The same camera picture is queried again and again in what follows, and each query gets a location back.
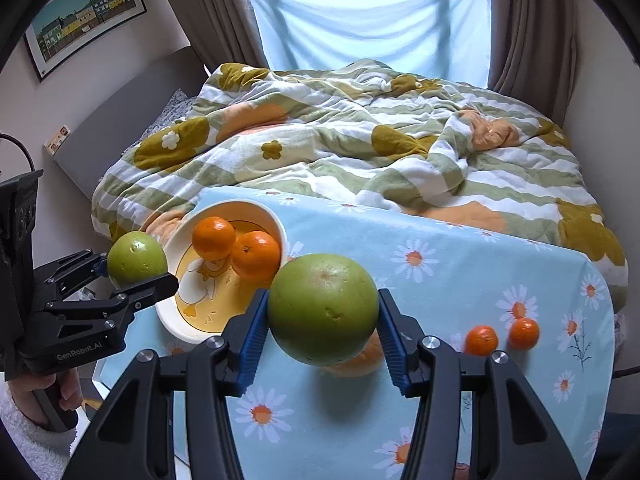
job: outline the green apple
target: green apple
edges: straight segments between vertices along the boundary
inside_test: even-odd
[[[107,256],[107,272],[117,287],[148,280],[164,274],[166,270],[162,246],[142,231],[122,235]]]
[[[336,254],[308,254],[284,265],[271,283],[267,316],[278,345],[315,366],[348,361],[378,322],[378,291],[358,263]]]

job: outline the human hand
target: human hand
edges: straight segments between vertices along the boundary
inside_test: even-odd
[[[66,411],[78,409],[82,403],[78,369],[73,368],[65,374],[60,374],[58,380],[60,382],[60,394],[62,395],[60,408]],[[33,395],[33,391],[49,388],[54,382],[56,382],[55,374],[46,377],[27,374],[8,381],[7,384],[14,398],[14,403],[22,414],[34,424],[46,426],[49,421],[42,412],[38,401]]]

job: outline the striped blanket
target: striped blanket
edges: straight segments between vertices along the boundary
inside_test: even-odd
[[[107,171],[92,201],[94,227],[116,239],[160,213],[175,226],[201,190],[234,185],[581,251],[606,279],[615,309],[625,303],[625,255],[584,187],[566,134],[486,89],[368,59],[334,71],[223,64],[183,120]],[[592,281],[587,298],[606,294]]]

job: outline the light blue tablecloth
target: light blue tablecloth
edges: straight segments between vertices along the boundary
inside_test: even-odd
[[[530,352],[512,354],[586,475],[609,389],[613,311],[604,280],[581,253],[471,227],[392,211],[288,195],[219,187],[196,210],[229,198],[251,198],[282,221],[292,256],[337,253],[361,263],[379,288],[425,333],[460,348],[478,324],[506,344],[513,311],[537,319],[541,337]],[[113,386],[134,355],[167,355],[175,340],[153,309],[136,315],[127,348],[105,362],[100,379]],[[290,359],[269,337],[253,386],[228,399],[238,455],[248,480],[399,478],[418,401],[393,387],[386,368],[339,379]],[[462,395],[459,462],[470,455],[470,394]],[[259,424],[256,419],[267,424]],[[184,396],[176,395],[175,452],[187,460]]]

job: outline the tangerine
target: tangerine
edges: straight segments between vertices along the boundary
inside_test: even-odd
[[[236,229],[219,216],[200,220],[191,234],[193,250],[210,262],[229,256],[235,241]]]
[[[495,330],[488,325],[475,326],[466,334],[466,354],[488,357],[497,348],[498,336]]]
[[[517,319],[509,329],[509,345],[516,350],[531,350],[540,338],[540,327],[528,317]]]
[[[280,245],[262,231],[241,235],[231,247],[231,266],[243,280],[266,282],[280,268]]]

